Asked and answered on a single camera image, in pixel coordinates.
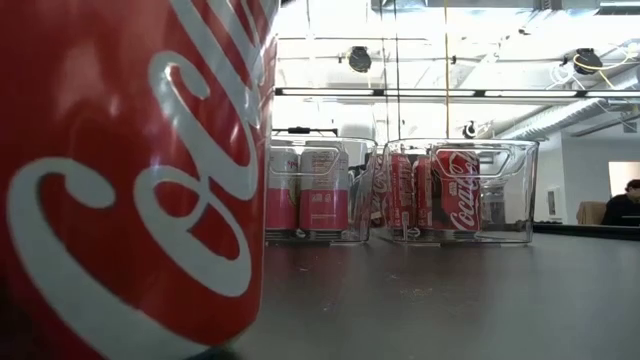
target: coca-cola can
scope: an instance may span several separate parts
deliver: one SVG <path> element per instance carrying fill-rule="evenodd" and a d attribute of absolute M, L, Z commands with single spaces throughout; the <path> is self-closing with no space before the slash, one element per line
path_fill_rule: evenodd
<path fill-rule="evenodd" d="M 385 226 L 385 219 L 388 216 L 387 193 L 388 174 L 384 169 L 384 147 L 379 147 L 374 155 L 373 161 L 373 186 L 371 198 L 371 227 L 379 228 Z"/>
<path fill-rule="evenodd" d="M 300 178 L 297 176 L 298 154 L 291 145 L 290 141 L 271 141 L 267 186 L 267 230 L 298 228 L 298 197 L 300 196 Z"/>
<path fill-rule="evenodd" d="M 3 2 L 0 358 L 184 359 L 256 319 L 278 6 Z"/>
<path fill-rule="evenodd" d="M 349 156 L 339 142 L 306 144 L 300 155 L 300 229 L 343 231 L 349 225 Z"/>
<path fill-rule="evenodd" d="M 420 155 L 413 163 L 413 180 L 416 202 L 416 222 L 419 229 L 430 229 L 433 226 L 431 157 Z"/>
<path fill-rule="evenodd" d="M 470 151 L 440 151 L 432 166 L 433 228 L 480 230 L 480 161 Z"/>
<path fill-rule="evenodd" d="M 413 201 L 412 167 L 405 154 L 391 154 L 389 176 L 389 224 L 392 229 L 415 227 L 415 207 Z"/>

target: plastic storage bin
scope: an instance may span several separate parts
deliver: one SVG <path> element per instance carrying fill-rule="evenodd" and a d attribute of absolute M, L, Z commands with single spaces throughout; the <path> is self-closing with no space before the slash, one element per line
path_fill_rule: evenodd
<path fill-rule="evenodd" d="M 273 137 L 267 241 L 368 240 L 375 151 L 368 139 Z"/>
<path fill-rule="evenodd" d="M 406 139 L 384 149 L 384 238 L 531 241 L 538 143 Z"/>

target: red cup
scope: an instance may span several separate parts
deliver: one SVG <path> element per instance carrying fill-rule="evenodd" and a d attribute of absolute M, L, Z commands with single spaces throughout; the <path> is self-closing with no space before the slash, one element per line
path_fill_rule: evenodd
<path fill-rule="evenodd" d="M 255 320 L 277 8 L 3 4 L 0 358 L 181 359 Z"/>

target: cable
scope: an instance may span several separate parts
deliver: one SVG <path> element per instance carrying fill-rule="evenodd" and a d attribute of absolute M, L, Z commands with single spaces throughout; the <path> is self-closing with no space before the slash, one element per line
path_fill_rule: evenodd
<path fill-rule="evenodd" d="M 604 82 L 606 82 L 607 85 L 609 85 L 613 90 L 616 90 L 616 87 L 613 86 L 611 81 L 609 81 L 609 78 L 607 78 L 607 76 L 602 72 L 602 70 L 598 71 L 598 74 L 600 74 L 600 76 L 602 76 L 602 78 L 604 79 Z"/>
<path fill-rule="evenodd" d="M 396 24 L 398 23 L 398 9 L 395 1 L 393 2 L 393 21 Z M 398 28 L 396 27 L 396 59 L 400 59 L 400 47 L 398 42 Z M 402 139 L 402 116 L 400 114 L 400 63 L 396 63 L 396 90 L 398 103 L 398 139 Z"/>
<path fill-rule="evenodd" d="M 449 139 L 449 116 L 450 116 L 450 109 L 449 109 L 449 29 L 447 29 L 448 24 L 449 24 L 449 18 L 448 18 L 448 11 L 447 8 L 449 7 L 449 1 L 448 0 L 444 0 L 444 57 L 446 58 L 444 63 L 445 63 L 445 106 L 447 107 L 447 128 L 446 128 L 446 134 L 447 134 L 447 139 Z"/>
<path fill-rule="evenodd" d="M 638 54 L 636 53 L 637 50 L 637 46 L 634 46 L 635 49 L 632 49 L 632 51 L 625 51 L 624 49 L 622 49 L 622 47 L 615 45 L 615 44 L 611 44 L 614 45 L 616 47 L 617 50 L 620 50 L 623 54 L 624 54 L 624 59 L 617 63 L 617 64 L 613 64 L 610 66 L 589 66 L 589 65 L 585 65 L 581 62 L 579 62 L 577 59 L 580 57 L 579 54 L 576 54 L 573 57 L 573 63 L 580 66 L 583 69 L 587 69 L 587 70 L 595 70 L 595 71 L 602 71 L 602 70 L 611 70 L 611 69 L 615 69 L 620 65 L 624 65 L 627 63 L 627 61 L 631 60 L 634 56 L 637 56 Z"/>
<path fill-rule="evenodd" d="M 306 2 L 306 7 L 307 7 L 307 34 L 306 34 L 306 40 L 309 43 L 309 45 L 311 46 L 311 48 L 313 48 L 314 45 L 314 37 L 315 37 L 315 33 L 313 32 L 313 29 L 311 28 L 311 4 L 309 2 L 309 0 L 307 0 Z M 312 51 L 309 54 L 309 65 L 312 69 L 316 69 L 316 52 Z M 311 86 L 312 87 L 316 87 L 316 85 L 318 84 L 318 74 L 317 72 L 313 72 L 313 74 L 311 74 Z"/>
<path fill-rule="evenodd" d="M 575 83 L 578 84 L 578 86 L 580 86 L 580 89 L 587 90 L 587 88 L 585 88 L 584 85 L 582 85 L 582 83 L 580 82 L 580 80 L 578 80 L 578 78 L 576 78 L 575 76 L 573 76 L 573 81 L 575 81 Z M 609 110 L 607 110 L 607 108 L 605 108 L 604 106 L 600 105 L 600 103 L 596 103 L 596 104 L 598 104 L 598 107 L 602 109 L 602 111 L 604 111 L 605 113 L 609 113 Z"/>
<path fill-rule="evenodd" d="M 567 74 L 562 77 L 562 75 L 557 74 L 558 71 L 560 70 L 564 70 Z M 571 66 L 569 67 L 564 67 L 563 65 L 558 65 L 558 66 L 552 66 L 549 68 L 549 77 L 551 77 L 551 81 L 553 81 L 553 84 L 549 85 L 546 90 L 549 90 L 555 86 L 558 85 L 564 85 L 566 84 L 569 80 L 574 79 L 574 74 L 575 74 L 575 70 L 573 70 L 573 68 Z"/>
<path fill-rule="evenodd" d="M 382 0 L 379 0 L 379 4 L 380 7 L 382 8 Z M 382 18 L 382 14 L 383 12 L 380 12 L 380 21 L 383 20 Z M 382 42 L 382 74 L 384 76 L 384 86 L 388 87 L 389 86 L 389 81 L 388 81 L 388 77 L 387 77 L 387 49 L 384 46 L 384 40 L 385 38 L 381 38 L 381 42 Z M 387 108 L 387 138 L 385 139 L 385 143 L 389 141 L 389 136 L 391 135 L 389 133 L 389 95 L 387 95 L 387 91 L 385 91 L 385 95 L 384 95 L 384 102 L 385 102 L 385 107 Z"/>

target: dark countertop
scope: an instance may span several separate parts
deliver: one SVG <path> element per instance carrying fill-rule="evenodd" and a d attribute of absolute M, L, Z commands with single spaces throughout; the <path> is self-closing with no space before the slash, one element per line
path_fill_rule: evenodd
<path fill-rule="evenodd" d="M 640 359 L 640 242 L 269 247 L 241 359 Z"/>
<path fill-rule="evenodd" d="M 536 223 L 533 224 L 533 231 L 541 234 L 640 241 L 640 227 Z"/>

